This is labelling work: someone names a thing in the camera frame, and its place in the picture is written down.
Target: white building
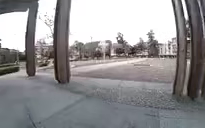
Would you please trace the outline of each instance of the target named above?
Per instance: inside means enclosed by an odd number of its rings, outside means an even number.
[[[159,43],[159,55],[177,55],[176,38],[172,38],[168,43]]]

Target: overcast sky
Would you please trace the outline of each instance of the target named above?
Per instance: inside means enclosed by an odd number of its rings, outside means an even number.
[[[40,0],[39,14],[54,14],[55,0]],[[2,46],[24,50],[27,12],[0,15]],[[153,29],[160,43],[176,36],[171,0],[72,0],[70,19],[70,44],[75,40],[112,40],[117,32],[125,40],[136,44],[139,37],[147,40],[147,32]],[[49,33],[40,20],[37,21],[36,40]]]

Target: sidewalk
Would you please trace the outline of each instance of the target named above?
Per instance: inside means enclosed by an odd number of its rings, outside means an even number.
[[[53,75],[0,77],[0,128],[205,128],[205,102],[162,83]]]

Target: road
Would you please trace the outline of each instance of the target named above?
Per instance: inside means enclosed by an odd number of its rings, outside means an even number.
[[[72,76],[172,83],[176,59],[139,58],[122,62],[81,66],[71,69]],[[53,73],[53,69],[41,72]]]

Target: shrub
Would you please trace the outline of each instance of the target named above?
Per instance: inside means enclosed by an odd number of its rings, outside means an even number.
[[[11,67],[0,68],[0,76],[5,75],[5,74],[10,74],[10,73],[18,72],[19,69],[20,69],[19,66],[11,66]]]
[[[0,64],[0,68],[11,67],[11,66],[17,66],[17,64],[15,63]]]

